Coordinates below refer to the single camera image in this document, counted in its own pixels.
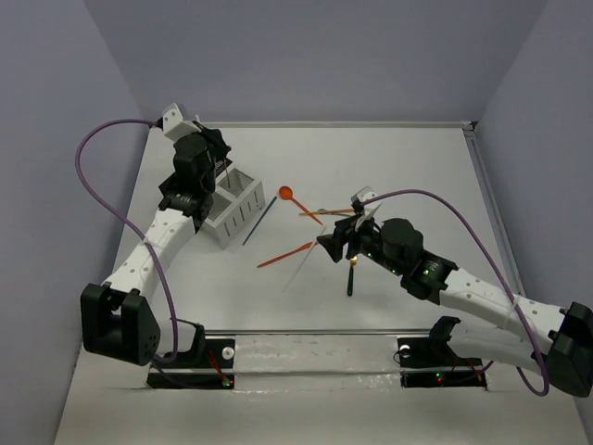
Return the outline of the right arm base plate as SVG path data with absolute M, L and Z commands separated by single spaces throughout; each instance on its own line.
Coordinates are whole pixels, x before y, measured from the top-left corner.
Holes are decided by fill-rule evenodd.
M 428 337 L 400 337 L 393 360 L 403 388 L 487 388 L 478 358 L 462 358 Z

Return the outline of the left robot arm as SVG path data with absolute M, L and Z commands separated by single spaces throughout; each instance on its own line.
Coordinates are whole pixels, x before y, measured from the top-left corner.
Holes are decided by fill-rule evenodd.
M 81 294 L 82 344 L 86 351 L 144 366 L 176 359 L 194 366 L 205 355 L 205 343 L 191 334 L 178 337 L 167 357 L 157 354 L 160 326 L 150 301 L 161 287 L 171 296 L 165 272 L 182 247 L 200 230 L 213 207 L 217 165 L 230 146 L 221 131 L 189 121 L 181 134 L 165 131 L 174 148 L 174 171 L 159 187 L 162 199 L 153 222 L 140 230 L 120 220 L 139 238 L 123 264 L 100 285 Z

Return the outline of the gold metal fork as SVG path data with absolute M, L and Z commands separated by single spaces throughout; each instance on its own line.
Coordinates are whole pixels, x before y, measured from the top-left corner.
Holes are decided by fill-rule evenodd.
M 224 170 L 225 170 L 225 173 L 226 173 L 227 184 L 228 184 L 228 187 L 230 188 L 231 187 L 231 177 L 230 177 L 230 173 L 229 173 L 229 170 L 228 170 L 228 167 L 229 167 L 229 160 L 228 160 L 228 158 L 225 158 L 223 160 L 223 165 L 224 165 Z

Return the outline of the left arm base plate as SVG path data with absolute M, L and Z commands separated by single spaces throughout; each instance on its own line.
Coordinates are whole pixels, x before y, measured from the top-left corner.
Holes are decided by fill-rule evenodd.
M 205 337 L 173 363 L 150 367 L 145 383 L 152 389 L 234 389 L 235 350 L 234 338 Z

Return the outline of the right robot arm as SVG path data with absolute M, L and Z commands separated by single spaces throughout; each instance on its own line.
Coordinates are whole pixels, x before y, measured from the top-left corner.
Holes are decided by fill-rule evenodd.
M 546 376 L 551 386 L 586 398 L 592 389 L 592 310 L 578 302 L 563 308 L 506 293 L 455 262 L 426 250 L 423 234 L 405 219 L 357 224 L 338 221 L 318 243 L 330 258 L 362 255 L 399 277 L 416 299 L 469 313 L 491 326 L 474 329 L 441 317 L 426 341 L 438 363 L 457 355 L 507 363 Z

